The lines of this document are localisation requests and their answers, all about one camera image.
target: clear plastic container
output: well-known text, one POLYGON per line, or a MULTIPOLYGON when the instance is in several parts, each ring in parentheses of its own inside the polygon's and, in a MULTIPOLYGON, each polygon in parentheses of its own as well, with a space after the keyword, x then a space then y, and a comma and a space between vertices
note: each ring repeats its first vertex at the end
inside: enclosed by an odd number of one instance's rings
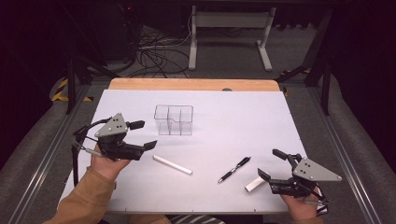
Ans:
POLYGON ((154 118, 159 135, 192 135, 191 105, 157 105, 154 118))

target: human hand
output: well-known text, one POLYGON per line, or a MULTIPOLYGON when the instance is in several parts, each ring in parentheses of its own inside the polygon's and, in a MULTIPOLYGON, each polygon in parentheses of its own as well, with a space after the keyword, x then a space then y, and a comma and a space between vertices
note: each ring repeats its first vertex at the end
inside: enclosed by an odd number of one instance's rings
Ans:
POLYGON ((293 198, 289 195, 280 194, 280 197, 288 206, 290 216, 294 221, 314 218, 317 216, 318 205, 305 202, 317 202, 317 196, 311 194, 305 198, 293 198))
MULTIPOLYGON (((97 144, 94 150, 100 152, 97 144)), ((107 157, 91 156, 91 168, 111 181, 115 181, 120 171, 130 162, 129 160, 113 161, 107 157)))

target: brown sleeve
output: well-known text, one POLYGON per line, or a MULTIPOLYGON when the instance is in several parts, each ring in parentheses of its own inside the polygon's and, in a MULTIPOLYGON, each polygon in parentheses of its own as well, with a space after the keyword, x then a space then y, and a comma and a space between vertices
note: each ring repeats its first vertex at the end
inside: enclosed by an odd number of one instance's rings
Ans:
POLYGON ((324 223, 323 219, 321 219, 320 217, 314 217, 314 218, 291 222, 291 224, 323 224, 323 223, 324 223))
POLYGON ((105 214, 115 183, 88 168, 77 186, 63 198, 52 223, 97 224, 105 214))

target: black pen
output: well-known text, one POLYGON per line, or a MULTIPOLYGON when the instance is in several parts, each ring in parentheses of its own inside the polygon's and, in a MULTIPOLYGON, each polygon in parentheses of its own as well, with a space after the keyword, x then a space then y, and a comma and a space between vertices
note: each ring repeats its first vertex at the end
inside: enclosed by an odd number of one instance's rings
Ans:
POLYGON ((226 175, 224 175, 218 183, 223 182, 225 179, 227 179, 230 175, 235 173, 235 171, 239 168, 241 168, 243 165, 245 165, 248 161, 250 161, 250 157, 245 157, 243 160, 241 160, 238 164, 236 164, 235 168, 233 168, 230 172, 228 172, 226 175))

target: white table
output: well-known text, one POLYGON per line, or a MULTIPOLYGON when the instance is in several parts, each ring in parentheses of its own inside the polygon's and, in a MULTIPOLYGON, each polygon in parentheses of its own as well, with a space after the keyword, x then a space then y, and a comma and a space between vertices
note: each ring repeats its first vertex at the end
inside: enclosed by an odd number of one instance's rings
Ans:
MULTIPOLYGON (((245 185, 258 177, 257 168, 272 178, 287 179, 290 165, 273 148, 306 156, 281 91, 123 91, 106 90, 92 122, 121 112, 126 121, 144 120, 143 129, 129 131, 124 141, 143 145, 158 140, 140 161, 132 161, 118 180, 107 211, 162 214, 267 214, 287 207, 267 184, 250 193, 245 185), (156 105, 192 105, 191 136, 158 135, 156 105), (186 175, 154 159, 161 156, 193 170, 186 175), (251 160, 221 184, 218 180, 245 157, 251 160)), ((88 136, 102 126, 89 131, 88 136)), ((85 147, 93 148, 87 139, 85 147)), ((80 152, 79 176, 90 164, 80 152)), ((65 197, 73 189, 69 177, 65 197)))

